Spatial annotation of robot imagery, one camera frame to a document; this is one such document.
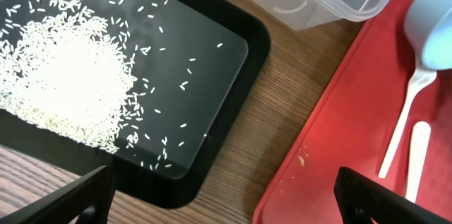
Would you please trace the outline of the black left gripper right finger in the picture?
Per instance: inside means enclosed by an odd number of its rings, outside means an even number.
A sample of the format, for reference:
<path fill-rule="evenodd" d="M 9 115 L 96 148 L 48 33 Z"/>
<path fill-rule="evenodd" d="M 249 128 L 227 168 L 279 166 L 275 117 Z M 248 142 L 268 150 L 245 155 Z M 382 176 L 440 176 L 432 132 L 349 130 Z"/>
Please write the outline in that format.
<path fill-rule="evenodd" d="M 344 224 L 448 224 L 348 167 L 339 168 L 334 194 Z"/>

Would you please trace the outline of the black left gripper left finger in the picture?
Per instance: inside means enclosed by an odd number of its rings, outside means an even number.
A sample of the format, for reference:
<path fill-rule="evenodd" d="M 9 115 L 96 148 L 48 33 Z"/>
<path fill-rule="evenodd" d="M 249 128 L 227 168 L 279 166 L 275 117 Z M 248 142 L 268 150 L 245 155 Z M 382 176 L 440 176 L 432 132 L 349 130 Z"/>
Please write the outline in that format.
<path fill-rule="evenodd" d="M 105 224 L 115 194 L 111 168 L 101 166 L 3 218 L 3 224 Z"/>

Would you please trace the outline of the white plastic spoon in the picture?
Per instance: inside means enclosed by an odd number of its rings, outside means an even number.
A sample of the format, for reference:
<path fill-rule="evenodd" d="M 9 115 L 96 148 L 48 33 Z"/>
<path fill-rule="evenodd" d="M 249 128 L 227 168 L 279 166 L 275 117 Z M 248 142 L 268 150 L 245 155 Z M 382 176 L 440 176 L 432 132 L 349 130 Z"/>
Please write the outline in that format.
<path fill-rule="evenodd" d="M 405 198 L 413 203 L 416 202 L 431 131 L 424 121 L 417 122 L 412 128 Z"/>

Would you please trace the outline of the light blue bowl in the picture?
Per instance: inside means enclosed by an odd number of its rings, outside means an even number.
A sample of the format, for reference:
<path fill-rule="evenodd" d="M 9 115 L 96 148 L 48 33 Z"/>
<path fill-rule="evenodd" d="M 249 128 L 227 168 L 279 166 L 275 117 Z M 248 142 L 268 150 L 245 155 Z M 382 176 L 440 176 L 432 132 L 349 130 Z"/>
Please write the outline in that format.
<path fill-rule="evenodd" d="M 423 67 L 435 71 L 451 68 L 451 0 L 414 0 L 404 32 Z"/>

